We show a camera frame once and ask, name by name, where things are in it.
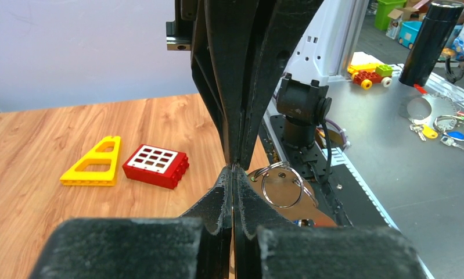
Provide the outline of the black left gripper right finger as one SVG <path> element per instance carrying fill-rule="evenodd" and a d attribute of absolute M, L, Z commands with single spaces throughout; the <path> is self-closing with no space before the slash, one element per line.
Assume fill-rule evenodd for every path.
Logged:
<path fill-rule="evenodd" d="M 240 172 L 235 191 L 239 278 L 425 278 L 409 241 L 388 226 L 298 227 Z"/>

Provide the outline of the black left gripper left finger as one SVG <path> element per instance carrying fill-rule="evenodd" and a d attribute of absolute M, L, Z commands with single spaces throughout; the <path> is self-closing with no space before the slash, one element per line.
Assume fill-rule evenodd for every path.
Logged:
<path fill-rule="evenodd" d="M 224 167 L 176 218 L 75 218 L 47 240 L 31 278 L 227 278 L 231 244 Z"/>

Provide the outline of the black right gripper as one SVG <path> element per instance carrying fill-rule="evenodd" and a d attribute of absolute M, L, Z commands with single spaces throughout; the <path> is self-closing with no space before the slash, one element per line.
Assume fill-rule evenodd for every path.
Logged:
<path fill-rule="evenodd" d="M 192 77 L 220 135 L 227 164 L 250 167 L 272 94 L 321 5 L 174 1 L 175 19 L 166 22 L 167 50 L 190 51 L 192 44 Z"/>

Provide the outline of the metal key organizer red handle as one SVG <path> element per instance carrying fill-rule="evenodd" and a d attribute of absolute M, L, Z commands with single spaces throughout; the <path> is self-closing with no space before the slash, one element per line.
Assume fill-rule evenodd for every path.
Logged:
<path fill-rule="evenodd" d="M 251 186 L 271 208 L 298 227 L 336 227 L 320 191 L 288 162 L 278 162 L 248 174 Z"/>

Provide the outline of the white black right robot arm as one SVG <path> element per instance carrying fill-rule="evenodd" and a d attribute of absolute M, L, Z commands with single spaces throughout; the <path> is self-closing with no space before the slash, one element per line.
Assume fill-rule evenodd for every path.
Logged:
<path fill-rule="evenodd" d="M 167 48 L 190 52 L 227 164 L 250 166 L 273 95 L 284 115 L 319 123 L 328 81 L 347 68 L 365 8 L 365 1 L 175 1 Z"/>

